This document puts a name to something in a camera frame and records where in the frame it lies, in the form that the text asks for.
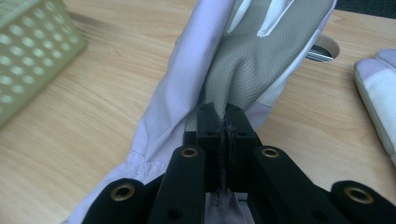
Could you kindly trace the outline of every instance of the white glove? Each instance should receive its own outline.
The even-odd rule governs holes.
[[[200,104],[215,103],[220,117],[227,103],[238,105],[258,128],[334,6],[335,0],[198,0],[139,121],[126,161],[94,188],[65,223],[81,223],[109,183],[131,178],[147,184],[163,174],[173,150],[182,145],[187,120],[188,129],[194,129],[193,112]],[[237,195],[226,195],[220,208],[212,202],[209,194],[205,223],[253,223]]]

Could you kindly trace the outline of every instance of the glove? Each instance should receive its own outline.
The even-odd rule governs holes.
[[[147,184],[163,174],[183,133],[195,129],[198,105],[214,103],[220,118],[227,103],[238,105],[258,128],[334,6],[334,0],[198,0],[138,123],[126,161],[65,223],[81,223],[109,183],[131,178]],[[246,195],[225,194],[221,206],[215,206],[218,199],[207,194],[205,223],[254,223],[247,205],[240,203]]]
[[[355,81],[378,136],[396,166],[396,49],[355,64]]]

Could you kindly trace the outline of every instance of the textured palm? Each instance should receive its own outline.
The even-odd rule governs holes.
[[[296,0],[270,35],[257,37],[269,4],[253,0],[236,29],[221,39],[200,99],[213,102],[220,116],[227,103],[246,109],[290,66],[332,0]]]

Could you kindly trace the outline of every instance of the hole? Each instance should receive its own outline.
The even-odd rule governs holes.
[[[50,42],[49,40],[45,40],[43,43],[44,47],[46,47],[47,49],[53,49],[53,44],[52,42]]]
[[[9,26],[9,31],[14,35],[23,35],[22,28],[15,24]]]
[[[12,64],[12,60],[6,56],[1,55],[0,56],[0,64],[2,65],[11,65]]]
[[[67,25],[63,26],[62,30],[64,30],[64,32],[67,34],[70,34],[72,32],[72,29],[70,29],[70,27]]]
[[[26,47],[33,47],[35,45],[35,41],[33,41],[31,38],[29,37],[24,37],[22,39],[22,43],[26,46]]]
[[[12,86],[12,87],[11,87],[11,90],[12,90],[13,92],[19,93],[19,94],[24,93],[24,87],[23,87],[23,86],[20,86],[20,85],[14,85],[14,86]]]
[[[12,84],[12,78],[10,77],[0,77],[0,83],[4,85],[11,85]]]
[[[52,52],[52,56],[53,56],[54,58],[60,59],[60,58],[62,58],[62,53],[59,52],[59,50],[54,50],[54,51]]]
[[[45,27],[47,30],[49,30],[49,31],[54,30],[54,26],[53,26],[53,24],[52,24],[50,21],[45,21],[45,22],[44,22],[44,27]]]
[[[26,77],[24,77],[22,80],[23,80],[23,82],[26,83],[26,84],[33,84],[33,83],[35,83],[35,79],[34,79],[33,77],[30,77],[30,76],[26,76]]]
[[[35,21],[32,20],[32,18],[30,18],[30,17],[23,17],[22,23],[29,27],[35,26]]]
[[[121,184],[111,191],[110,196],[111,199],[113,199],[114,201],[122,202],[134,196],[134,192],[134,185]]]
[[[71,41],[73,44],[77,44],[77,43],[78,43],[78,38],[77,38],[75,35],[73,35],[73,36],[70,37],[70,41]]]
[[[0,34],[0,43],[4,45],[10,45],[11,44],[11,38],[7,35]]]
[[[64,49],[64,51],[69,51],[70,45],[68,45],[67,43],[62,43],[62,49]]]
[[[49,11],[55,11],[56,10],[55,5],[53,5],[53,3],[51,3],[50,1],[46,2],[46,8]]]
[[[34,68],[33,68],[33,72],[34,72],[36,75],[39,75],[39,76],[44,75],[44,69],[42,69],[41,67],[34,67]]]
[[[11,73],[13,73],[14,75],[20,76],[24,73],[23,68],[18,67],[18,66],[13,66],[10,69]]]
[[[47,67],[53,66],[53,61],[49,58],[46,58],[43,60],[43,64],[46,65]]]
[[[17,55],[17,56],[22,56],[23,55],[23,49],[17,47],[17,46],[12,46],[9,51],[11,51],[11,53]]]
[[[168,217],[172,220],[179,220],[183,217],[183,211],[178,208],[172,208],[168,211]]]
[[[62,41],[62,35],[60,35],[59,33],[55,33],[53,34],[53,38],[56,39],[57,41]]]
[[[64,23],[64,17],[63,16],[61,16],[61,14],[55,14],[54,16],[53,16],[53,19],[55,19],[57,22],[59,22],[59,23]]]
[[[34,49],[33,54],[39,58],[44,57],[44,51],[42,49]]]
[[[43,39],[44,37],[46,37],[44,32],[42,32],[41,30],[38,30],[38,29],[33,30],[33,35],[40,39]]]
[[[39,19],[45,19],[46,18],[46,14],[44,14],[43,10],[41,10],[40,8],[36,8],[33,11],[33,14],[35,14],[35,16]]]
[[[277,158],[279,157],[279,152],[272,148],[265,148],[262,150],[262,155],[268,157],[268,158]]]
[[[335,59],[339,53],[337,42],[326,35],[320,35],[306,58],[315,62],[327,62]]]
[[[181,150],[181,155],[183,157],[194,157],[198,155],[198,151],[192,147],[184,148],[183,150]]]
[[[35,61],[29,57],[25,57],[22,59],[23,63],[26,64],[27,66],[32,66],[35,64]]]
[[[314,210],[311,212],[312,217],[314,217],[316,220],[318,221],[327,221],[329,218],[327,217],[327,215],[320,211],[320,210]]]
[[[0,97],[0,102],[3,102],[4,104],[12,104],[14,102],[14,98],[9,95],[2,95]]]
[[[355,187],[346,187],[344,189],[344,193],[348,196],[351,200],[357,203],[364,203],[370,204],[374,202],[374,198],[371,194],[366,192],[364,189],[359,189]]]

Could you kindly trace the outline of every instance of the table surface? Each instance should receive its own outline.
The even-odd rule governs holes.
[[[128,154],[194,0],[66,0],[88,47],[0,130],[1,223],[59,223]],[[395,48],[396,21],[334,11],[340,46],[304,60],[258,135],[312,181],[351,179],[396,204],[396,169],[353,80],[354,62]]]

